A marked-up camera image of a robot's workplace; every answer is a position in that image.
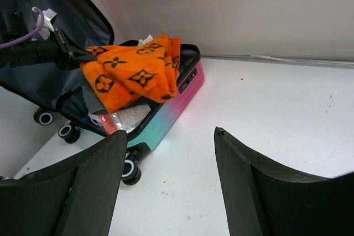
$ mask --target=caster wheel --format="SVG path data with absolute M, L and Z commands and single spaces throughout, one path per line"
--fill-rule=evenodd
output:
M 126 185 L 135 185 L 142 177 L 142 172 L 140 171 L 138 165 L 131 160 L 126 160 L 124 162 L 124 170 L 122 175 L 122 181 Z
M 58 136 L 63 138 L 68 144 L 72 144 L 79 139 L 80 131 L 72 124 L 66 124 L 59 129 Z
M 52 113 L 43 108 L 38 108 L 33 115 L 33 119 L 40 125 L 50 125 L 54 120 Z

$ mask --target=suitcase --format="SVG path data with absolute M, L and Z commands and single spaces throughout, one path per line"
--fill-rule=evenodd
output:
M 63 29 L 82 48 L 113 44 L 111 25 L 90 0 L 1 0 L 1 5 L 2 12 L 20 11 L 29 29 L 36 25 L 31 10 L 33 6 L 54 10 L 58 13 L 54 26 Z M 122 45 L 137 44 L 137 41 L 132 40 Z M 200 52 L 195 45 L 181 45 L 180 61 L 178 95 L 175 98 L 163 104 L 144 98 L 135 103 L 147 103 L 151 111 L 134 131 L 128 133 L 128 164 L 123 174 L 125 183 L 133 184 L 139 179 L 141 173 L 135 161 L 143 159 L 157 147 L 204 82 Z M 82 75 L 79 68 L 64 71 L 57 68 L 55 63 L 21 67 L 6 65 L 0 69 L 0 85 L 38 105 L 40 108 L 34 114 L 34 119 L 42 125 L 53 121 L 51 112 L 59 112 L 66 117 L 70 124 L 59 130 L 59 136 L 73 143 L 80 136 L 78 128 L 107 135 L 88 116 L 80 87 Z

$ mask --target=orange towel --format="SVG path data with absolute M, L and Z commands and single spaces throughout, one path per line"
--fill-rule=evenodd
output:
M 180 44 L 164 34 L 142 47 L 93 46 L 97 61 L 80 67 L 109 113 L 141 96 L 163 103 L 177 94 Z

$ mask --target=gray wall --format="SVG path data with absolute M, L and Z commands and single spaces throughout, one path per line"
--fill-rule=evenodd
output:
M 204 54 L 354 54 L 354 0 L 101 2 L 124 39 L 167 32 Z

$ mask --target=black spot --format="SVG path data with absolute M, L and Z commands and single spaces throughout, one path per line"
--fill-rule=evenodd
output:
M 171 95 L 164 95 L 161 97 L 161 99 L 171 99 L 171 98 L 172 98 Z

